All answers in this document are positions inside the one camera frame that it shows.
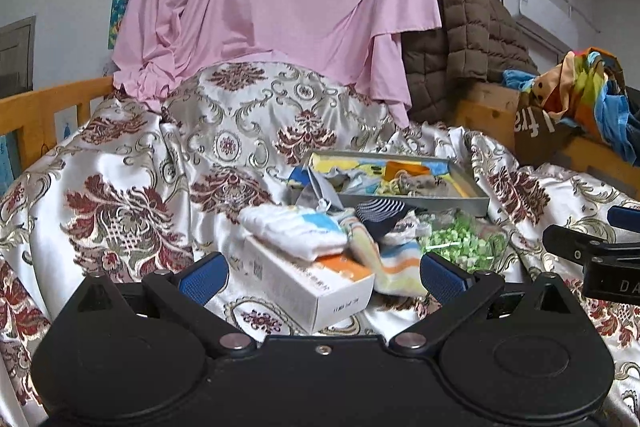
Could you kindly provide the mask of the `grey tray with colourful picture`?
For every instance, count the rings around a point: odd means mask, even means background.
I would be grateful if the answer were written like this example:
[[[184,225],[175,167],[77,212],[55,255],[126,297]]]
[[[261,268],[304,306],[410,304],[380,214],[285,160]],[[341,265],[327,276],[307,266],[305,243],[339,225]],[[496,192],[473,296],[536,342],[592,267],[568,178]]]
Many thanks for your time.
[[[399,200],[414,209],[459,209],[484,217],[489,198],[451,159],[350,150],[313,150],[288,176],[292,199],[305,190],[338,207],[369,199]]]

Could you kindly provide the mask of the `packaged face mask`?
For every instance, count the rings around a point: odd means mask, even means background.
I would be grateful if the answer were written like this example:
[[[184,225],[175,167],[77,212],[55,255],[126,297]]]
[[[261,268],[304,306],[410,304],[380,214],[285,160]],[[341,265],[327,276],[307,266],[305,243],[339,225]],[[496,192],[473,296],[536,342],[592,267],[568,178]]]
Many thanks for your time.
[[[348,174],[348,180],[343,184],[342,193],[348,195],[372,195],[378,191],[383,179],[380,176],[364,171],[354,171]]]

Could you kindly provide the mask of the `grey door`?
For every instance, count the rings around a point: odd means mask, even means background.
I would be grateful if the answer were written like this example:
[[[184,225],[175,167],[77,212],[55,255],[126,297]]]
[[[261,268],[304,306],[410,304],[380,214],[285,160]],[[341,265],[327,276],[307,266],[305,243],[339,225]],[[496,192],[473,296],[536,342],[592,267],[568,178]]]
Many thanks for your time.
[[[32,91],[36,18],[23,18],[0,30],[0,96]]]

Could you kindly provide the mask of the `white and blue sock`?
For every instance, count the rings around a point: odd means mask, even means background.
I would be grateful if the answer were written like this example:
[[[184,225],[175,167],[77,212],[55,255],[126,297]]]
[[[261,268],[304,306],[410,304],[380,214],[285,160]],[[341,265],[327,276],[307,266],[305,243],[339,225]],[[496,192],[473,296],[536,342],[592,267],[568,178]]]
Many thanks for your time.
[[[256,239],[307,262],[341,254],[348,238],[325,212],[298,206],[262,204],[246,207],[239,221]]]

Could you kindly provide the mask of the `bag of green paper stars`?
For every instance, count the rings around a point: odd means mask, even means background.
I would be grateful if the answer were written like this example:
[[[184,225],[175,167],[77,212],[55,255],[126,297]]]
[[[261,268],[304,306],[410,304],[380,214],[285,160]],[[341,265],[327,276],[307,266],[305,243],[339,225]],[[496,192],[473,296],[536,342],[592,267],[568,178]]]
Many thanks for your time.
[[[423,254],[436,254],[466,272],[491,270],[506,251],[506,233],[463,210],[421,213]]]

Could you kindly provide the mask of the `striped pastel sock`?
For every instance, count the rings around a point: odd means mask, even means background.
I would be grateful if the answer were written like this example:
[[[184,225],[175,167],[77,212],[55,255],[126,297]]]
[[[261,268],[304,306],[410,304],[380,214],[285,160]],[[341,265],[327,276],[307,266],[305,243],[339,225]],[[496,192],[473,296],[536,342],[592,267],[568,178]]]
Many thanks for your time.
[[[343,219],[341,227],[347,235],[352,257],[374,274],[377,293],[409,298],[427,294],[421,283],[423,253],[417,239],[397,246],[386,245],[384,237],[375,241],[355,216]]]

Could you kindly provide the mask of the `white orange medicine box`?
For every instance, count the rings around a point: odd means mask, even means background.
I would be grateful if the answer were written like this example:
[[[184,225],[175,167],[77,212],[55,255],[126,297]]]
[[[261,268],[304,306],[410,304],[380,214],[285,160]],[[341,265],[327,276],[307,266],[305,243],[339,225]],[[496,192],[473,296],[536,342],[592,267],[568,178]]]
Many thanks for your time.
[[[253,236],[244,239],[240,271],[309,334],[362,311],[374,286],[374,274],[345,255],[307,262]]]

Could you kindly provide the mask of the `navy dotted sock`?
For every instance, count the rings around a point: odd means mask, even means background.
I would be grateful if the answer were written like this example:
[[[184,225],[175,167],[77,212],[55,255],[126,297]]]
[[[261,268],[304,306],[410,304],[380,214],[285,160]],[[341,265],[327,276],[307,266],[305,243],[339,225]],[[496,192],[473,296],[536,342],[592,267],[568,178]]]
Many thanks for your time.
[[[367,229],[372,239],[378,241],[395,228],[411,210],[404,202],[396,199],[374,198],[357,205],[355,215]]]

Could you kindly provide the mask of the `brown quilted jacket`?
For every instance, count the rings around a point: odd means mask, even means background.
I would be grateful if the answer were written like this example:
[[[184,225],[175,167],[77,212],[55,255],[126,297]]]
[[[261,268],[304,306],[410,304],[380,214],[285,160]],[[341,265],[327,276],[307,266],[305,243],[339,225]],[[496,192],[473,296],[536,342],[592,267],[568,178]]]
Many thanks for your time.
[[[508,69],[536,76],[525,38],[500,0],[437,0],[439,28],[401,35],[417,124],[443,121],[472,81],[499,83]]]

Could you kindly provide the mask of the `beige drawstring pouch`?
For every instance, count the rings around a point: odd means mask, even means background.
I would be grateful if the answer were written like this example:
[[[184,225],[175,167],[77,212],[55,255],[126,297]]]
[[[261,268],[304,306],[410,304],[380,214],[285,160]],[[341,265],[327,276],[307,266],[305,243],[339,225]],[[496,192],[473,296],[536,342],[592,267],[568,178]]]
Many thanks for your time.
[[[457,185],[446,176],[408,176],[401,173],[392,181],[382,181],[378,195],[407,197],[465,197]]]

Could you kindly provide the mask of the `floral satin bedspread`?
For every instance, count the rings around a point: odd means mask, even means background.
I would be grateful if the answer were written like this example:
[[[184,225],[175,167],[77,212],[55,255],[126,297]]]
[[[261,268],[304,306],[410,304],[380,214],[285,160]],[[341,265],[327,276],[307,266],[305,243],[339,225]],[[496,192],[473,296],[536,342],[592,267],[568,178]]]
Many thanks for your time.
[[[574,294],[582,274],[544,251],[544,228],[627,242],[630,234],[606,215],[639,204],[589,174],[524,167],[480,132],[399,129],[384,104],[291,65],[212,67],[183,83],[160,113],[115,93],[2,194],[2,424],[44,420],[30,362],[85,277],[134,283],[213,251],[237,268],[240,211],[285,202],[288,175],[312,150],[455,161],[488,195],[488,217],[500,230],[495,268],[510,281],[553,271]]]

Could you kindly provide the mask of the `brown bag with white letters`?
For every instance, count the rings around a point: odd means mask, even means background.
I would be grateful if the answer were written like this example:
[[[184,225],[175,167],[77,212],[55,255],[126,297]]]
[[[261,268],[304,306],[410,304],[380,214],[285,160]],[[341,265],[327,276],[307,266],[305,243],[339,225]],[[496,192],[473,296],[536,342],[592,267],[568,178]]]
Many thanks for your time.
[[[552,161],[580,132],[571,121],[555,121],[539,107],[520,105],[514,120],[514,155],[521,165],[538,167]]]

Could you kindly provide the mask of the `white air conditioner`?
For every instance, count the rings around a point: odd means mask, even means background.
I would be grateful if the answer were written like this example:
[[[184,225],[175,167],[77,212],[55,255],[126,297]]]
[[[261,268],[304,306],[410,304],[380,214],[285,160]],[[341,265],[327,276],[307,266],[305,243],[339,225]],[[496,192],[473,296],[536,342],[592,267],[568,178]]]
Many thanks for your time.
[[[501,0],[512,18],[541,43],[561,53],[578,48],[578,30],[568,9],[551,0]]]

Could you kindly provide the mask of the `wooden bed frame right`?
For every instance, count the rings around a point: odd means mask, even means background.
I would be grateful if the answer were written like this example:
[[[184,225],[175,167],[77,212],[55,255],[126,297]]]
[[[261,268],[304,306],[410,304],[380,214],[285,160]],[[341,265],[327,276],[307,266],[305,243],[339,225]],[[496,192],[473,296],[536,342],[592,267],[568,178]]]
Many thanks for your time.
[[[449,118],[450,124],[483,132],[504,145],[524,166],[549,164],[584,172],[630,197],[639,197],[639,169],[608,145],[577,127],[553,120],[525,95],[495,83],[471,84]]]

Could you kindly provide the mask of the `white fluffy sock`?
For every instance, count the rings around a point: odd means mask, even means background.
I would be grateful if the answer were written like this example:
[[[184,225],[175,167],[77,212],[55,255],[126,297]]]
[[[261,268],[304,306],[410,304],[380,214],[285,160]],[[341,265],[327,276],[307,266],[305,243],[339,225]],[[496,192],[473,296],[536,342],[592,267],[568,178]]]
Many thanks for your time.
[[[410,210],[405,217],[396,222],[393,230],[384,236],[384,243],[392,246],[404,245],[430,234],[431,225],[422,222],[416,213]]]

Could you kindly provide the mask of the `colourful clothes pile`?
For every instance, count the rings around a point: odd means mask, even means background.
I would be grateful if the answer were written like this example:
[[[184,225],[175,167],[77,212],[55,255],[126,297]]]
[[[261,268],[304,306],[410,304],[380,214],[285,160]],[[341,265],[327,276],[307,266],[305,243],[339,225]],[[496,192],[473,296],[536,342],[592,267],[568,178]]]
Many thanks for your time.
[[[614,55],[598,48],[570,51],[538,76],[507,69],[502,85],[523,93],[526,105],[545,110],[555,121],[571,121],[591,140],[639,165],[639,99],[629,96]]]

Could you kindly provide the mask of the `wooden bed rail left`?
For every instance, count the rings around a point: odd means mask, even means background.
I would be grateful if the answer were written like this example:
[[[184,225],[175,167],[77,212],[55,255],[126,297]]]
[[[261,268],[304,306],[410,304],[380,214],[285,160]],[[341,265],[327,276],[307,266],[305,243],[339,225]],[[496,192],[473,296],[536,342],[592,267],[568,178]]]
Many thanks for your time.
[[[11,143],[9,163],[15,168],[14,178],[58,144],[56,114],[73,109],[81,127],[91,118],[92,103],[112,91],[113,78],[107,76],[2,98],[1,135]]]

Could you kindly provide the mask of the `grey face mask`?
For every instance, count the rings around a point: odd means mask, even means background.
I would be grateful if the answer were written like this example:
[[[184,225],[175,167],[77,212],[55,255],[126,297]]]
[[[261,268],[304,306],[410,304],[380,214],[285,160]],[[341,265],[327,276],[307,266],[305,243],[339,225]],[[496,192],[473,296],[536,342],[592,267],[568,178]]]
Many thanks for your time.
[[[314,208],[322,212],[343,211],[345,209],[334,186],[323,174],[311,167],[304,167],[302,173],[306,176],[307,183],[294,197],[296,205]]]

